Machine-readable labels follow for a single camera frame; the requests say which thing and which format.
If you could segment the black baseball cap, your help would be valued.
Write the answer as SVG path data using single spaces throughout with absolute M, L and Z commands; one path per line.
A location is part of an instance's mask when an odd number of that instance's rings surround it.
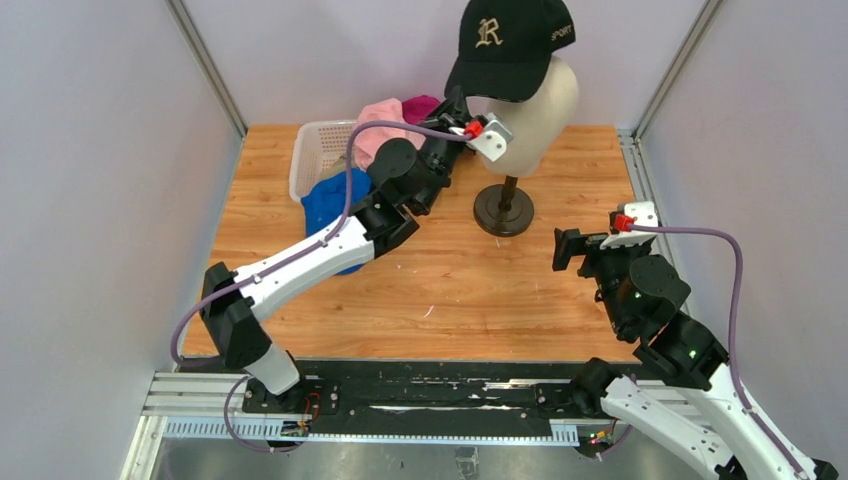
M 527 101 L 543 83 L 554 53 L 575 41 L 574 20 L 563 1 L 470 1 L 444 93 L 458 88 L 467 97 Z

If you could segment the light pink baseball cap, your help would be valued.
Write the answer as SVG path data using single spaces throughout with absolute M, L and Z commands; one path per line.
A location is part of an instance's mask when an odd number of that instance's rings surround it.
M 401 101 L 397 98 L 390 98 L 365 106 L 359 113 L 356 127 L 371 121 L 391 121 L 406 124 Z M 393 138 L 405 138 L 416 149 L 419 149 L 425 141 L 423 135 L 403 129 L 389 127 L 366 129 L 357 136 L 354 142 L 353 153 L 357 167 L 366 171 L 375 160 L 379 148 Z

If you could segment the blue baseball cap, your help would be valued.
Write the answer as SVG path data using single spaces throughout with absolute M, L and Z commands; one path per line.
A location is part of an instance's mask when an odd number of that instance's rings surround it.
M 355 206 L 370 191 L 368 175 L 354 168 L 352 171 L 351 205 Z M 346 199 L 346 173 L 344 171 L 319 181 L 310 193 L 301 198 L 304 210 L 305 236 L 309 237 L 332 223 L 343 213 Z

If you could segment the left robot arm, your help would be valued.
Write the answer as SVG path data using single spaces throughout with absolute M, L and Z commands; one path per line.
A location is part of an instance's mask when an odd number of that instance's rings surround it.
M 378 148 L 367 169 L 369 192 L 358 202 L 344 196 L 343 210 L 327 226 L 298 244 L 251 265 L 229 269 L 219 262 L 204 275 L 199 314 L 224 367 L 259 382 L 283 413 L 306 400 L 303 375 L 292 355 L 271 339 L 262 321 L 296 296 L 351 267 L 394 250 L 419 228 L 441 191 L 451 184 L 466 148 L 471 122 L 466 96 L 452 88 L 413 131 L 421 147 L 394 138 Z

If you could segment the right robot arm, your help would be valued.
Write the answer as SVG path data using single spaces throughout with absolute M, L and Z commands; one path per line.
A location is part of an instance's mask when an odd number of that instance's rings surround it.
M 582 415 L 623 421 L 662 445 L 704 479 L 836 479 L 837 468 L 794 446 L 748 393 L 734 363 L 735 343 L 722 344 L 682 310 L 691 293 L 669 261 L 652 253 L 656 235 L 707 235 L 727 241 L 735 256 L 730 332 L 735 330 L 743 258 L 738 242 L 709 228 L 628 224 L 611 234 L 554 232 L 552 268 L 582 257 L 579 276 L 595 281 L 620 341 L 665 386 L 677 390 L 705 420 L 699 425 L 660 405 L 630 376 L 590 359 L 569 386 Z

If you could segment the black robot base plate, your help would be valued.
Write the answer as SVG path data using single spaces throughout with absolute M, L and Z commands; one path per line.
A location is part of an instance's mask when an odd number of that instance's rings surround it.
M 300 400 L 309 400 L 320 386 L 345 390 L 351 400 L 340 405 L 404 407 L 518 406 L 534 408 L 545 418 L 611 419 L 586 415 L 570 396 L 570 381 L 583 368 L 580 362 L 483 362 L 423 360 L 310 359 L 298 361 L 302 381 L 286 395 L 273 396 L 242 372 L 213 365 L 180 376 L 234 375 L 257 388 L 260 399 L 276 399 L 284 413 Z

